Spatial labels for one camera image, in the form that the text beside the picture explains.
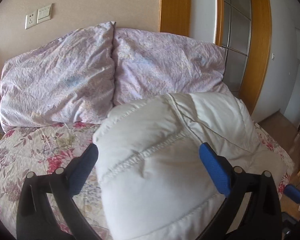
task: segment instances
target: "wall switch panel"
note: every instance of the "wall switch panel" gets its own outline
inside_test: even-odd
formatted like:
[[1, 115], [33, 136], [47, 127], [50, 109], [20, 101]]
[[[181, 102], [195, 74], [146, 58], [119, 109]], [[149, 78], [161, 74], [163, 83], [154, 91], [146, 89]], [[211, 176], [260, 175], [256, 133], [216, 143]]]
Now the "wall switch panel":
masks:
[[30, 27], [37, 25], [37, 18], [38, 18], [38, 10], [35, 10], [32, 13], [27, 14], [25, 29], [29, 29]]
[[37, 23], [41, 23], [51, 19], [51, 7], [52, 4], [39, 8]]

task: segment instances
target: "mattress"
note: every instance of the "mattress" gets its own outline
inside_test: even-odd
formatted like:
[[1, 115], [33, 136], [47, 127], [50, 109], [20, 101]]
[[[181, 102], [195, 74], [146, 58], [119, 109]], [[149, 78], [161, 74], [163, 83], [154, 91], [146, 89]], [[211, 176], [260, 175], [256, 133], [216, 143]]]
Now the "mattress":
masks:
[[[255, 124], [260, 141], [279, 154], [288, 169], [278, 188], [278, 194], [289, 182], [293, 162], [277, 142], [258, 124]], [[97, 124], [60, 123], [42, 128], [16, 127], [8, 131], [0, 141], [0, 219], [16, 236], [18, 200], [23, 181], [29, 171], [37, 175], [52, 173], [58, 167], [66, 167], [72, 158], [80, 156], [92, 142]], [[48, 194], [53, 213], [60, 228], [68, 233], [52, 194]], [[90, 173], [82, 191], [73, 197], [74, 202], [103, 240], [111, 240], [101, 203], [101, 190], [95, 168]]]

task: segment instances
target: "wrinkled fabric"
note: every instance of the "wrinkled fabric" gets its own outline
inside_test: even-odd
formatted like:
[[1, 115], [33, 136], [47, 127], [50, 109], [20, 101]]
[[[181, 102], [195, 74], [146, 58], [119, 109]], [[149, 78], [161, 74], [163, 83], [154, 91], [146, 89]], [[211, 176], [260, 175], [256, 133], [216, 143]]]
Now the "wrinkled fabric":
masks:
[[225, 49], [170, 33], [114, 32], [114, 104], [166, 93], [229, 92]]
[[114, 22], [78, 29], [8, 60], [0, 82], [0, 122], [43, 127], [101, 123], [112, 108]]
[[[98, 124], [58, 123], [46, 127], [16, 127], [0, 141], [0, 220], [16, 236], [16, 218], [23, 181], [28, 172], [51, 174], [66, 167], [92, 142]], [[60, 228], [71, 233], [52, 194], [47, 194]], [[74, 202], [103, 240], [111, 240], [101, 203], [95, 168]]]
[[93, 143], [115, 240], [197, 238], [224, 200], [199, 158], [204, 142], [232, 166], [255, 174], [269, 170], [277, 186], [287, 171], [281, 156], [260, 142], [247, 108], [232, 95], [167, 94], [110, 111]]

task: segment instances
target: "wooden floor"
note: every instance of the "wooden floor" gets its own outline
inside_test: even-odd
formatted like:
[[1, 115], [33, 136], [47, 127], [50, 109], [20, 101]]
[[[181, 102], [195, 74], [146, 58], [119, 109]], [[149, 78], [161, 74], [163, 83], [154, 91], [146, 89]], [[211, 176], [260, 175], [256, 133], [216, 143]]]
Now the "wooden floor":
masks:
[[[279, 112], [259, 122], [259, 125], [279, 143], [294, 161], [295, 167], [290, 183], [300, 189], [300, 178], [297, 176], [300, 170], [300, 133], [298, 133], [297, 128]], [[284, 195], [280, 202], [282, 211], [300, 219], [297, 204]]]

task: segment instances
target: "metal screw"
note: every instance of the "metal screw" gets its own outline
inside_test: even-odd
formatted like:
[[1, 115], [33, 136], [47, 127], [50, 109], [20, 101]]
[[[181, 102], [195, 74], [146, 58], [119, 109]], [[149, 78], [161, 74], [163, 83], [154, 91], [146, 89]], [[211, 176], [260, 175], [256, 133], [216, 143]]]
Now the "metal screw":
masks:
[[265, 176], [268, 177], [268, 178], [270, 178], [271, 177], [271, 172], [265, 171]]
[[57, 168], [57, 169], [55, 170], [55, 173], [56, 173], [56, 174], [61, 174], [61, 173], [63, 173], [64, 170], [65, 170], [64, 168], [60, 167], [60, 168]]
[[34, 176], [34, 172], [33, 171], [28, 172], [28, 174], [27, 174], [27, 178], [28, 179], [32, 178], [33, 176]]
[[242, 173], [243, 169], [240, 166], [235, 166], [234, 167], [234, 172], [236, 172], [236, 173]]

